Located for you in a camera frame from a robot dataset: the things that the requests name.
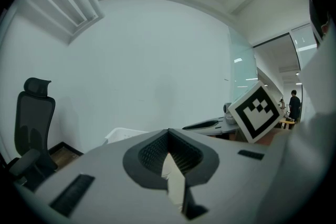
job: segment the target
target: black baseboard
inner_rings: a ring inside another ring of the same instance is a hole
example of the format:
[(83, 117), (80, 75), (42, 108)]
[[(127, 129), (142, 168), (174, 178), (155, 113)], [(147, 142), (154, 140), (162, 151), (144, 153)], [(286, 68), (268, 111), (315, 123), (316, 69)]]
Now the black baseboard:
[(61, 142), (61, 143), (57, 144), (56, 146), (53, 146), (51, 149), (48, 150), (48, 152), (51, 155), (51, 154), (57, 152), (58, 150), (60, 150), (62, 147), (65, 147), (66, 149), (70, 150), (71, 152), (77, 154), (78, 156), (83, 155), (83, 153), (81, 151), (76, 150), (75, 148), (73, 148), (72, 146), (69, 146), (65, 142)]

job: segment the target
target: wooden floor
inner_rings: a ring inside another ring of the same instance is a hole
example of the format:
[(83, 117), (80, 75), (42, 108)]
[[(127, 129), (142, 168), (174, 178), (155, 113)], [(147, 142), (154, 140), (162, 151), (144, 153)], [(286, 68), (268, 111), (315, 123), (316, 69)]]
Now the wooden floor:
[(69, 163), (73, 162), (79, 156), (72, 151), (68, 150), (65, 147), (62, 147), (55, 153), (51, 155), (52, 160), (58, 165), (56, 171), (62, 169), (63, 167), (67, 166)]

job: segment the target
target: chair backrest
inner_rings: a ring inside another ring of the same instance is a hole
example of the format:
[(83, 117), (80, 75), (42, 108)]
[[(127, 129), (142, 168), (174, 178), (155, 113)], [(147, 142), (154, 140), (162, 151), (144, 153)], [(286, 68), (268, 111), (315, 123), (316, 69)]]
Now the chair backrest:
[(56, 169), (48, 148), (48, 132), (55, 110), (55, 100), (47, 97), (48, 84), (51, 81), (29, 78), (24, 85), (24, 92), (17, 98), (15, 122), (15, 147), (22, 156), (31, 148), (41, 153), (37, 164)]

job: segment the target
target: white basket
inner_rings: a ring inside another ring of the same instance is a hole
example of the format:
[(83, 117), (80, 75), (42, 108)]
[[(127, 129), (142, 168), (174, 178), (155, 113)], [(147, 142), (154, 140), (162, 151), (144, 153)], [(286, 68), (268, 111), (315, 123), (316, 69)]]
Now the white basket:
[(144, 134), (144, 133), (148, 133), (148, 132), (126, 129), (126, 128), (115, 128), (112, 130), (111, 133), (109, 133), (105, 137), (106, 141), (104, 144), (118, 142), (118, 141), (130, 138), (130, 137), (134, 137), (140, 134)]

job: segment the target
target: office chair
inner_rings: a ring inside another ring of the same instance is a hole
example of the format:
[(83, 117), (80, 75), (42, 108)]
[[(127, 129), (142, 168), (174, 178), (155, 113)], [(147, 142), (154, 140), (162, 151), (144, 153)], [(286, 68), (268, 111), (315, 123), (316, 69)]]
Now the office chair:
[(13, 180), (23, 176), (26, 187), (35, 190), (57, 169), (48, 148), (48, 131), (55, 110), (55, 100), (48, 97), (51, 81), (29, 78), (24, 90), (17, 98), (15, 121), (15, 148), (21, 158), (15, 158), (7, 165)]

